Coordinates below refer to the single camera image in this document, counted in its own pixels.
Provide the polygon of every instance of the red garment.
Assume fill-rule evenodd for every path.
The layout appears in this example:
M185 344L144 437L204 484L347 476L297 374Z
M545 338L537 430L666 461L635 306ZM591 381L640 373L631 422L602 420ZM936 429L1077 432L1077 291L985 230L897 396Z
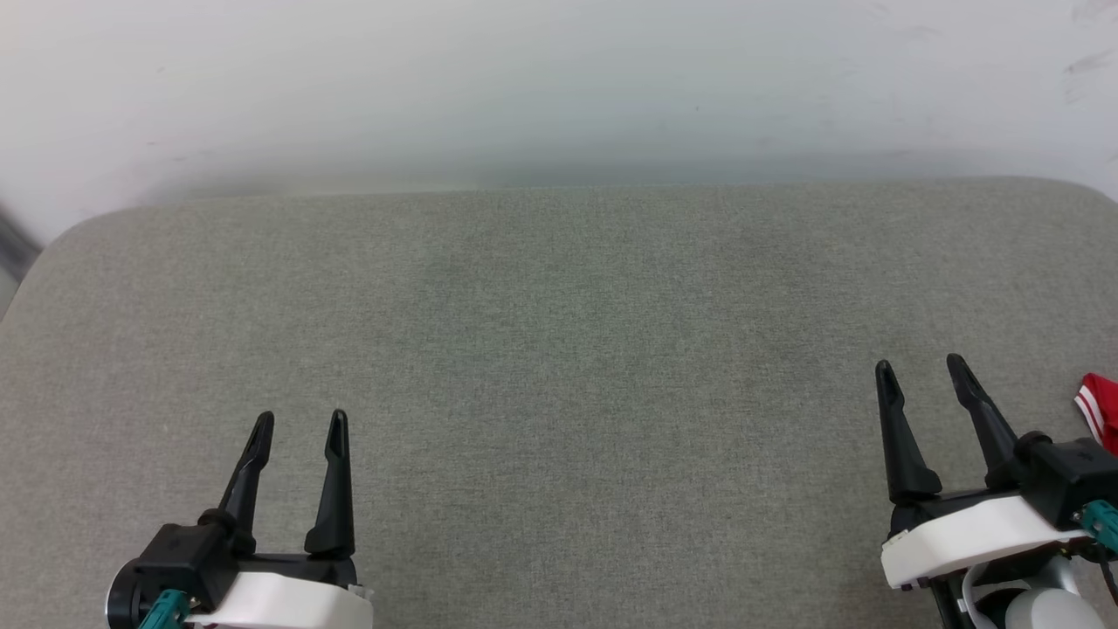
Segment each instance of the red garment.
M1076 406L1083 412L1095 439L1110 454L1118 455L1118 383L1087 374L1076 395Z

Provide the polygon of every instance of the gray mat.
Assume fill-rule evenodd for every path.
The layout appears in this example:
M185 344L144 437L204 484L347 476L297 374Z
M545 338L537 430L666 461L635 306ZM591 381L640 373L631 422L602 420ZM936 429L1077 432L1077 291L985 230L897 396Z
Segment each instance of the gray mat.
M48 247L0 324L0 609L101 627L277 419L265 551L350 416L379 627L938 626L891 591L873 365L948 488L944 358L1018 433L1118 377L1114 202L1030 179L236 199ZM1081 583L1111 623L1096 570Z

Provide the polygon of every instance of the robotic arm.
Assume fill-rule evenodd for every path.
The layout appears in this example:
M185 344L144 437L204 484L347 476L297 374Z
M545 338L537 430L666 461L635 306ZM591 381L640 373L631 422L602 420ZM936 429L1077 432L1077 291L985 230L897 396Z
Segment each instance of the robotic arm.
M888 362L877 369L889 499L894 505L881 565L890 587L931 590L946 629L1102 629L1079 595L1071 557L1102 566L1118 550L1118 459L1090 439L1021 439L961 356L947 358L959 403L986 461L984 489L942 494L904 417ZM1023 581L1027 589L1007 588ZM975 588L1002 585L977 598Z
M353 566L349 425L334 411L326 478L307 554L258 554L256 489L275 419L256 420L216 509L195 526L165 524L116 574L105 601L110 629L371 629L372 593Z

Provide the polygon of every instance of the gray tablecloth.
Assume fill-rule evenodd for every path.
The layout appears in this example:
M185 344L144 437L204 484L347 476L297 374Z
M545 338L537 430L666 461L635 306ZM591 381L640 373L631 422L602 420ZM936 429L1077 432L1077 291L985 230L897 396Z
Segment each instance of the gray tablecloth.
M299 551L349 412L379 627L938 626L879 564L889 359L949 488L944 358L1018 433L1118 377L1118 211L1034 179L253 198L85 222L0 324L0 609L101 627L115 571L276 414ZM1118 618L1101 579L1089 598Z

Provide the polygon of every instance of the teal connector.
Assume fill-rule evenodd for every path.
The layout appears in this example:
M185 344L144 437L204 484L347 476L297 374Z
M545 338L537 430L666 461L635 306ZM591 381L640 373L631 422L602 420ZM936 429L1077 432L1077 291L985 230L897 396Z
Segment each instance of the teal connector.
M140 629L182 629L188 616L190 603L187 595L178 590L163 590L140 623Z
M1092 501L1083 507L1083 531L1107 549L1118 553L1118 509L1106 501Z

